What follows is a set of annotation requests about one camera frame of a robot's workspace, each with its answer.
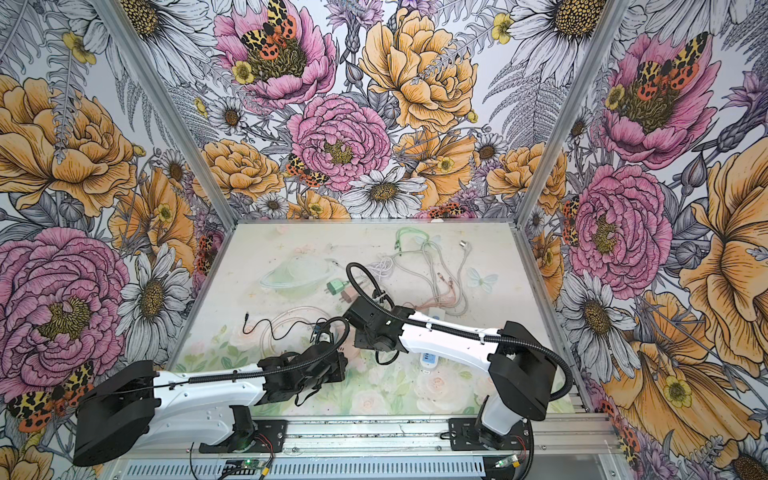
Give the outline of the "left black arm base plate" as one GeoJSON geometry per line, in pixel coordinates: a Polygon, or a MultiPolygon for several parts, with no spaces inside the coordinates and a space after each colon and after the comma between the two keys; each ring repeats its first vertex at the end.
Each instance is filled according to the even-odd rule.
{"type": "Polygon", "coordinates": [[[281,453],[287,438],[287,420],[253,420],[215,445],[201,444],[201,454],[281,453]]]}

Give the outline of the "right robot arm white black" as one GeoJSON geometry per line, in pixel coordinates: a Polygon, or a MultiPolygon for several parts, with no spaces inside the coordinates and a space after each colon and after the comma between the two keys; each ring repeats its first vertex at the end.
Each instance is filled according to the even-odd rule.
{"type": "Polygon", "coordinates": [[[500,450],[526,421],[542,421],[548,406],[570,393],[574,375],[559,354],[522,324],[474,328],[397,305],[362,264],[345,267],[357,298],[344,314],[355,328],[355,346],[377,354],[429,354],[485,372],[495,392],[483,401],[469,438],[500,450]]]}

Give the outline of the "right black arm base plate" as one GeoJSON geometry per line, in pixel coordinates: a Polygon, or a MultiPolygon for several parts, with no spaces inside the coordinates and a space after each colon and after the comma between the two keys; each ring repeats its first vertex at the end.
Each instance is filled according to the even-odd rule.
{"type": "Polygon", "coordinates": [[[498,434],[480,423],[479,418],[453,417],[448,430],[441,434],[453,451],[519,451],[531,450],[533,433],[530,424],[520,421],[509,433],[498,434]]]}

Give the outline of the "green charger adapter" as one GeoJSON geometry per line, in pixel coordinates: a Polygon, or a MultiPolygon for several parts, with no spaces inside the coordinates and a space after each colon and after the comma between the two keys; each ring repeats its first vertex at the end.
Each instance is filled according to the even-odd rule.
{"type": "Polygon", "coordinates": [[[349,286],[348,281],[344,281],[341,279],[332,279],[326,284],[326,290],[331,295],[339,295],[341,292],[343,292],[347,287],[349,286]]]}

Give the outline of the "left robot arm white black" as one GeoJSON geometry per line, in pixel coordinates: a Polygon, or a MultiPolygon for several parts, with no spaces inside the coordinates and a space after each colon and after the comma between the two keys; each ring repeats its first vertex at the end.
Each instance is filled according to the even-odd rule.
{"type": "Polygon", "coordinates": [[[76,409],[73,463],[107,463],[132,448],[190,441],[205,453],[245,449],[256,434],[254,406],[308,399],[343,380],[340,351],[351,326],[320,322],[302,353],[287,352],[241,368],[191,375],[138,361],[86,393],[76,409]]]}

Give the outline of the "pink charger adapter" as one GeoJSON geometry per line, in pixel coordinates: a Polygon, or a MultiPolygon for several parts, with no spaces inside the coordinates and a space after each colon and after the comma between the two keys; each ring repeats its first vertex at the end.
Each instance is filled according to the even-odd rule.
{"type": "Polygon", "coordinates": [[[344,290],[341,292],[341,297],[342,297],[342,298],[343,298],[343,299],[344,299],[346,302],[348,302],[348,303],[351,303],[351,302],[353,302],[353,301],[355,300],[355,298],[357,297],[357,292],[354,290],[354,288],[353,288],[353,287],[349,286],[349,287],[346,287],[346,288],[345,288],[345,289],[344,289],[344,290]]]}

